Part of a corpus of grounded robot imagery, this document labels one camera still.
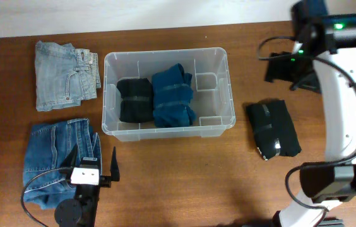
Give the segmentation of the light blue jeans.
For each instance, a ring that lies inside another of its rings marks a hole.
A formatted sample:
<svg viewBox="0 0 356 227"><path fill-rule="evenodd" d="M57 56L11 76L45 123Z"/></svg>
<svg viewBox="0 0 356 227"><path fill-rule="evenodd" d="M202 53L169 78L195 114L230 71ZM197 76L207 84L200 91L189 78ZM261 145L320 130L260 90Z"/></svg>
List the light blue jeans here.
<svg viewBox="0 0 356 227"><path fill-rule="evenodd" d="M79 106L101 88L98 54L72 44L37 42L35 74L39 112Z"/></svg>

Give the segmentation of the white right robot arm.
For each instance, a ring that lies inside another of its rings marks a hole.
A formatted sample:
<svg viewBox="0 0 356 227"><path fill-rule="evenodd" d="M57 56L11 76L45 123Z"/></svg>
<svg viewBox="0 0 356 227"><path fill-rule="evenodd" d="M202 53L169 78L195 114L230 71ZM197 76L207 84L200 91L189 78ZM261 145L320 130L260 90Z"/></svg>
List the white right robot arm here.
<svg viewBox="0 0 356 227"><path fill-rule="evenodd" d="M280 61L307 59L319 81L326 123L323 162L295 167L301 189L273 226L341 226L327 213L356 197L356 14L331 15L324 1L292 6L294 49Z"/></svg>

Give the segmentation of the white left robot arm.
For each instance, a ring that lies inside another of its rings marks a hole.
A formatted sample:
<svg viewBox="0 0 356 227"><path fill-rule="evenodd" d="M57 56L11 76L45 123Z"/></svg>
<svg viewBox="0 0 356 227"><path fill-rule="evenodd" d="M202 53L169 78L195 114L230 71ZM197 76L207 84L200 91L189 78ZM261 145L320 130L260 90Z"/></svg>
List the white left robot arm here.
<svg viewBox="0 0 356 227"><path fill-rule="evenodd" d="M65 174L68 184L75 186L74 197L60 202L54 219L60 227L94 226L101 188L110 188L112 182L120 181L116 149L112 151L110 175L101 175L102 162L97 158L84 157L77 165L78 148L75 146L62 162L60 173Z"/></svg>

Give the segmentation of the black garment with tape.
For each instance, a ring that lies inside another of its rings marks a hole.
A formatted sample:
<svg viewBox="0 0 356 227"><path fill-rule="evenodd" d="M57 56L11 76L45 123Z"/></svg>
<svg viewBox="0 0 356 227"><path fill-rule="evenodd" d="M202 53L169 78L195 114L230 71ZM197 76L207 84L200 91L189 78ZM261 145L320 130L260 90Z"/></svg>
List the black garment with tape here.
<svg viewBox="0 0 356 227"><path fill-rule="evenodd" d="M122 122L153 121L153 86L147 78L120 80L117 89L122 98L120 112Z"/></svg>
<svg viewBox="0 0 356 227"><path fill-rule="evenodd" d="M246 107L256 147L264 160L297 156L300 147L294 123L283 100L253 103Z"/></svg>

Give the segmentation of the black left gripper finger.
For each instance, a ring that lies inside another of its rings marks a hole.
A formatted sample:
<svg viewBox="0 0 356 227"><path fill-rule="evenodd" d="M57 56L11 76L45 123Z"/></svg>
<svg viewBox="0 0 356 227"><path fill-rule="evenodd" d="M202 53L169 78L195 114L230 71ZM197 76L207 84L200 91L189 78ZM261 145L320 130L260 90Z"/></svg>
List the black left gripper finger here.
<svg viewBox="0 0 356 227"><path fill-rule="evenodd" d="M67 155L64 161L61 163L61 167L75 167L78 154L78 145L76 144L71 152Z"/></svg>
<svg viewBox="0 0 356 227"><path fill-rule="evenodd" d="M117 163L117 156L116 156L116 147L112 150L112 159L110 164L110 176L112 182L119 182L120 181L120 171L119 166Z"/></svg>

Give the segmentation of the teal blue garment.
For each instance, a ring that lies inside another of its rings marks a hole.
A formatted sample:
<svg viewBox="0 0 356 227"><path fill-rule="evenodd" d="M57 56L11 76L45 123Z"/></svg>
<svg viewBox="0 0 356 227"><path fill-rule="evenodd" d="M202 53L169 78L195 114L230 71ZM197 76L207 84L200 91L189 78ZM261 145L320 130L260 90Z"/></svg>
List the teal blue garment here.
<svg viewBox="0 0 356 227"><path fill-rule="evenodd" d="M159 128L189 127L196 119L190 103L193 99L192 74L175 64L152 76L153 118Z"/></svg>

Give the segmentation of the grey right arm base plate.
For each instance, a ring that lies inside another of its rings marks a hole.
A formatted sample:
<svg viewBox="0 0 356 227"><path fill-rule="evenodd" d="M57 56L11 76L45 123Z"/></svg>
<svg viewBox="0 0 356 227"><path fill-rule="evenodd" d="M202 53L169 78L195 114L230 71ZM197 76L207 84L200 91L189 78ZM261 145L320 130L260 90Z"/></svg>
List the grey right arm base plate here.
<svg viewBox="0 0 356 227"><path fill-rule="evenodd" d="M345 227L342 219L325 219L317 227Z"/></svg>

